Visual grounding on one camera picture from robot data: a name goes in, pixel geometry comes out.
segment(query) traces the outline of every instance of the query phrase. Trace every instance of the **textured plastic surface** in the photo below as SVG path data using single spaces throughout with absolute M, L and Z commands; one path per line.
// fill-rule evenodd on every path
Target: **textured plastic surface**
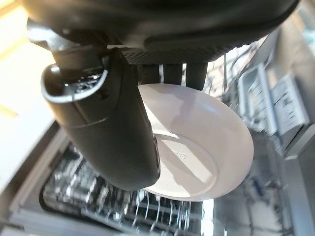
M 298 0 L 20 0 L 34 21 L 78 43 L 124 45 L 130 64 L 217 59 L 274 30 Z
M 252 137 L 226 105 L 184 86 L 141 85 L 157 138 L 161 176 L 151 193 L 201 201 L 235 189 L 252 164 Z
M 159 178 L 158 151 L 137 88 L 136 67 L 118 51 L 109 61 L 108 73 L 89 96 L 56 95 L 58 89 L 51 87 L 58 80 L 49 77 L 49 70 L 42 77 L 42 91 L 70 139 L 106 180 L 124 190 L 141 189 Z

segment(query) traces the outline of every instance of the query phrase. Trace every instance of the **metal rack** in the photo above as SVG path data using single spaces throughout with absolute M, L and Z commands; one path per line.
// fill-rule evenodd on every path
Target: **metal rack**
M 70 146 L 43 188 L 47 207 L 86 216 L 124 232 L 200 235 L 202 203 L 175 201 L 145 190 L 124 191 L 106 182 Z

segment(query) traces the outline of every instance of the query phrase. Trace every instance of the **white plate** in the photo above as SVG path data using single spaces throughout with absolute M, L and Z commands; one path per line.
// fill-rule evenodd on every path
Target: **white plate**
M 202 201 L 235 189 L 252 165 L 252 137 L 226 105 L 191 88 L 141 85 L 157 138 L 161 176 L 147 191 L 181 201 Z

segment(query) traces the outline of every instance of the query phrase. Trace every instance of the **dishwasher rack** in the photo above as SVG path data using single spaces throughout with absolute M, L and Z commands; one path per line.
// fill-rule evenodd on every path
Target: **dishwasher rack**
M 85 216 L 123 232 L 201 235 L 202 202 L 124 191 L 105 181 L 72 145 L 42 189 L 42 207 Z

